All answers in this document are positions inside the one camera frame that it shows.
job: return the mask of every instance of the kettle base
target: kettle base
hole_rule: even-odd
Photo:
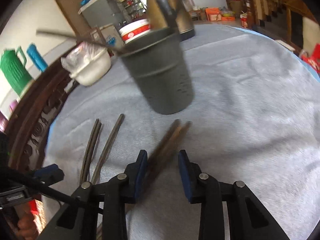
[[[181,39],[181,41],[185,41],[187,39],[192,38],[195,35],[196,35],[195,29],[191,29],[189,31],[180,33],[180,39]]]

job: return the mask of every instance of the blue bottle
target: blue bottle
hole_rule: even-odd
[[[41,71],[45,71],[48,67],[48,64],[41,57],[40,53],[37,51],[37,47],[31,43],[27,49],[27,54],[31,58],[33,64]]]

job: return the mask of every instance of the thermos handle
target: thermos handle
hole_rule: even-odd
[[[167,25],[172,29],[177,29],[177,22],[176,22],[176,11],[171,8],[168,0],[156,0],[158,3],[158,6],[167,21]]]
[[[27,58],[26,56],[24,55],[23,51],[22,51],[22,48],[21,46],[19,48],[17,48],[16,50],[16,55],[18,56],[18,52],[21,54],[22,58],[23,58],[23,66],[26,67],[26,63],[27,63]]]

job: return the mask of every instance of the silver bolt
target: silver bolt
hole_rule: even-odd
[[[120,173],[117,176],[118,179],[125,179],[126,177],[127,177],[127,174],[125,174],[125,173]]]
[[[200,178],[200,179],[208,179],[208,178],[209,178],[209,175],[206,174],[206,173],[201,173],[201,174],[199,175],[199,178]]]
[[[88,182],[88,181],[85,181],[84,183],[82,183],[81,184],[81,188],[88,188],[88,187],[90,187],[90,182]]]
[[[245,183],[244,183],[243,181],[241,181],[241,180],[238,180],[238,181],[236,181],[236,185],[237,185],[238,187],[244,187],[244,186],[245,186]]]

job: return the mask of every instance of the door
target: door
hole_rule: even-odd
[[[70,24],[73,31],[78,35],[85,35],[91,29],[87,21],[81,14],[78,14],[81,8],[82,0],[55,0],[63,13],[64,17]]]

